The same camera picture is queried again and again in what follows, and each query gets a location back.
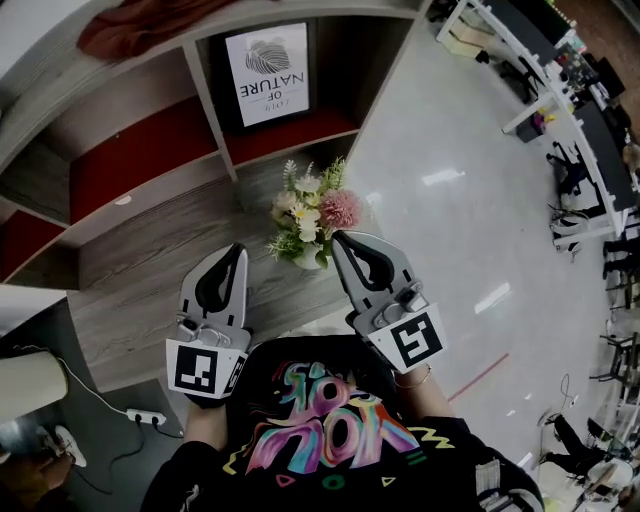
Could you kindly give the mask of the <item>black office chair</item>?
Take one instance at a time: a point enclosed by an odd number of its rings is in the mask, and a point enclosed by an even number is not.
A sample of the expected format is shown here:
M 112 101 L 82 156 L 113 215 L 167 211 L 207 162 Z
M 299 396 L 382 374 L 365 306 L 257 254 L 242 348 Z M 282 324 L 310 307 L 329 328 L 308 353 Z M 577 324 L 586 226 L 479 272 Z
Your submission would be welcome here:
M 581 194 L 580 183 L 587 180 L 594 190 L 598 205 L 603 204 L 599 189 L 591 177 L 582 153 L 577 144 L 574 144 L 576 161 L 572 161 L 564 147 L 557 141 L 552 142 L 554 153 L 547 153 L 547 162 L 551 165 L 556 180 L 556 194 L 559 200 L 568 200 L 570 196 L 577 197 Z

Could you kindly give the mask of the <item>person's left forearm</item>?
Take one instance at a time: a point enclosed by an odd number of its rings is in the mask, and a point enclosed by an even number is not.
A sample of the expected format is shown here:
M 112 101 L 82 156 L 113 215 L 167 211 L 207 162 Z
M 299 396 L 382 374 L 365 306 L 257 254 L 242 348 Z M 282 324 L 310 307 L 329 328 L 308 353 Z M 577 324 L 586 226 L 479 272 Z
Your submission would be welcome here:
M 202 408 L 195 403 L 189 405 L 185 442 L 201 442 L 221 451 L 228 443 L 228 424 L 226 405 L 215 408 Z

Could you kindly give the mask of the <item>white power strip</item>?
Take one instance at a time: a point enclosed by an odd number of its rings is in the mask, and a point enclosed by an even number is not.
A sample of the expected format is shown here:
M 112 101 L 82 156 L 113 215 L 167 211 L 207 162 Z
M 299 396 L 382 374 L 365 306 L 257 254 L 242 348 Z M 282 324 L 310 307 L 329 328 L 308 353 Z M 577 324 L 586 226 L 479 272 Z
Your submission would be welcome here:
M 160 412 L 128 408 L 125 414 L 134 423 L 148 424 L 154 427 L 161 426 L 167 421 L 166 416 Z

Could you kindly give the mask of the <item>red floor tape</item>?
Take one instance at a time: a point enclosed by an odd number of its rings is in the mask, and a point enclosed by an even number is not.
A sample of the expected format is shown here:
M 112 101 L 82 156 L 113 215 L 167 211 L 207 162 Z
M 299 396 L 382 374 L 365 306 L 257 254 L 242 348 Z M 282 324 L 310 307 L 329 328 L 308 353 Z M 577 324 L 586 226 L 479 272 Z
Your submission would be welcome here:
M 466 383 L 464 386 L 462 386 L 460 389 L 458 389 L 456 392 L 454 392 L 451 396 L 449 396 L 448 397 L 448 402 L 449 403 L 453 402 L 454 400 L 459 398 L 461 395 L 463 395 L 464 393 L 469 391 L 471 388 L 473 388 L 481 380 L 483 380 L 485 377 L 490 375 L 503 362 L 505 362 L 509 358 L 509 356 L 510 356 L 510 354 L 508 352 L 506 352 L 503 355 L 501 355 L 498 359 L 496 359 L 488 367 L 486 367 L 484 370 L 482 370 L 478 375 L 476 375 L 474 378 L 472 378 L 468 383 Z

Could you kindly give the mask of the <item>pink and white flowers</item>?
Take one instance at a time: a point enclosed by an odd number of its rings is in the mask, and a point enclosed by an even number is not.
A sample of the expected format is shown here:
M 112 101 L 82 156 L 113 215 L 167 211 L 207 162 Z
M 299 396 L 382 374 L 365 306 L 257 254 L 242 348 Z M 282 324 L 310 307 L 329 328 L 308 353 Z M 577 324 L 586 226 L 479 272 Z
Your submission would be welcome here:
M 363 211 L 359 197 L 344 186 L 345 168 L 342 157 L 319 174 L 312 163 L 300 173 L 293 159 L 285 162 L 283 188 L 271 206 L 277 232 L 267 249 L 274 259 L 308 271 L 328 267 L 333 235 L 356 227 Z

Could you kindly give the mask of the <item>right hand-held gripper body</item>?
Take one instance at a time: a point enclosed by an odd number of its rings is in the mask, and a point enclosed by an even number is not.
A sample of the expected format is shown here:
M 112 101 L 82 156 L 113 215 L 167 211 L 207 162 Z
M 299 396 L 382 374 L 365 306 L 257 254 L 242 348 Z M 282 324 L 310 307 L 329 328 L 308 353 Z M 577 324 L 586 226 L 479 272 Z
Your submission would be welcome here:
M 446 349 L 438 306 L 422 294 L 421 284 L 409 284 L 378 300 L 348 323 L 364 343 L 391 369 L 405 375 Z

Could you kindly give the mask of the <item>long white black-topped table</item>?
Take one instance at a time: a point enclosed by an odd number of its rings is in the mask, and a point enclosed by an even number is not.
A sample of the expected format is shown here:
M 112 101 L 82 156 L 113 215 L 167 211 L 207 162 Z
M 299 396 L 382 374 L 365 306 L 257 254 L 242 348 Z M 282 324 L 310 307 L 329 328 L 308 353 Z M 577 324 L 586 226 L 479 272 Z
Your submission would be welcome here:
M 502 132 L 511 134 L 539 109 L 555 106 L 563 134 L 577 145 L 588 176 L 600 193 L 605 213 L 587 220 L 586 226 L 575 234 L 556 236 L 555 247 L 564 249 L 591 238 L 622 235 L 636 201 L 624 198 L 620 186 L 629 174 L 598 106 L 593 102 L 579 108 L 570 106 L 569 86 L 560 79 L 555 46 L 508 0 L 457 0 L 436 36 L 438 42 L 444 41 L 467 6 L 472 6 L 508 47 L 529 64 L 544 87 L 539 98 L 504 125 Z

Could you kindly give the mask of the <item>black bin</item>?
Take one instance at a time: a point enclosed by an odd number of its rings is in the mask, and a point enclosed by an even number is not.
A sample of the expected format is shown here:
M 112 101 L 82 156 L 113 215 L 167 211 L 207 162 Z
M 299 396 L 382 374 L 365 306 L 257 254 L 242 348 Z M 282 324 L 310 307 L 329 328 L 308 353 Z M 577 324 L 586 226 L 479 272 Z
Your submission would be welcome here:
M 536 112 L 516 126 L 515 134 L 522 142 L 529 143 L 545 135 L 549 125 L 555 120 L 554 115 Z

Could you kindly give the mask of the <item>large cream ribbed cylinder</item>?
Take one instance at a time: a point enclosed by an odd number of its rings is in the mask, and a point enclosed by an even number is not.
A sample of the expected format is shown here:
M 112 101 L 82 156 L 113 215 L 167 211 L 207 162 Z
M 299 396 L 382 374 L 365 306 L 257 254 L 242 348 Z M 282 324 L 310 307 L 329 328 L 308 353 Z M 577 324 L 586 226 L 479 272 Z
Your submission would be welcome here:
M 59 401 L 67 393 L 65 371 L 49 352 L 0 359 L 0 424 Z

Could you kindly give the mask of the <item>person's right forearm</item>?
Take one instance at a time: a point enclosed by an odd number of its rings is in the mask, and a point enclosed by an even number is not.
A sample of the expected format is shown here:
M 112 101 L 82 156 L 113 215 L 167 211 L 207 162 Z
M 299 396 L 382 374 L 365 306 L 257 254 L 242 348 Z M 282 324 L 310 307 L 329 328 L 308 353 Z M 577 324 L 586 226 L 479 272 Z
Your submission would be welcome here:
M 406 425 L 418 424 L 424 418 L 457 417 L 428 363 L 404 374 L 395 372 L 394 383 L 399 417 Z

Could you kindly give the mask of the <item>black framed picture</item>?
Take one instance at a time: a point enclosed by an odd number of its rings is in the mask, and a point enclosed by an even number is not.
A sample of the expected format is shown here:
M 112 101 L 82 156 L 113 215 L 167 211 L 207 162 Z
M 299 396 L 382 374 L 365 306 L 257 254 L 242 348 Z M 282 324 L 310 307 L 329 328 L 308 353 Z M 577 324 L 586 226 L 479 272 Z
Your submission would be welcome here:
M 317 21 L 259 24 L 209 39 L 214 107 L 223 131 L 245 134 L 317 108 Z

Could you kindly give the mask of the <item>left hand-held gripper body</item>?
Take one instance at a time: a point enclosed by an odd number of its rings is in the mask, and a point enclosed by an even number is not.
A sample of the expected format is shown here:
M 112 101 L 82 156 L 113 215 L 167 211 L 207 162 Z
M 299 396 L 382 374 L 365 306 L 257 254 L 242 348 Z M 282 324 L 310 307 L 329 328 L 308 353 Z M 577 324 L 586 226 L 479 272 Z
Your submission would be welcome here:
M 168 387 L 201 406 L 217 406 L 233 393 L 249 357 L 251 333 L 244 328 L 178 316 L 166 340 Z

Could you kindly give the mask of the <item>person's black printed shirt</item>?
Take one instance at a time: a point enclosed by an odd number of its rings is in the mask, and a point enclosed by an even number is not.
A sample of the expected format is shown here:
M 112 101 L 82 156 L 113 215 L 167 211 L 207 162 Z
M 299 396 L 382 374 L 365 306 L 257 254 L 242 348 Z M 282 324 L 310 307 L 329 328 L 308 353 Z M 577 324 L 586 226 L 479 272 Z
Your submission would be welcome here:
M 406 425 L 394 373 L 354 335 L 260 344 L 225 403 L 227 446 L 183 440 L 140 512 L 544 512 L 461 417 Z

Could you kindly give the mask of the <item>grey wooden shelf desk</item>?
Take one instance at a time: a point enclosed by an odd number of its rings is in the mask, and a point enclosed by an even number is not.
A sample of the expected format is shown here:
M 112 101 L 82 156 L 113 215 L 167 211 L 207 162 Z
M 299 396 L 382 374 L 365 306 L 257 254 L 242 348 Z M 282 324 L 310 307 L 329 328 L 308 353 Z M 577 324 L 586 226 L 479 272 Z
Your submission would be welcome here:
M 333 271 L 268 256 L 271 200 L 286 160 L 353 154 L 432 0 L 231 0 L 139 56 L 85 54 L 82 30 L 119 2 L 86 0 L 0 78 L 0 283 L 66 292 L 102 391 L 163 373 L 183 278 L 230 243 L 249 250 L 264 334 L 342 306 Z M 209 39 L 303 18 L 317 21 L 316 110 L 223 131 Z

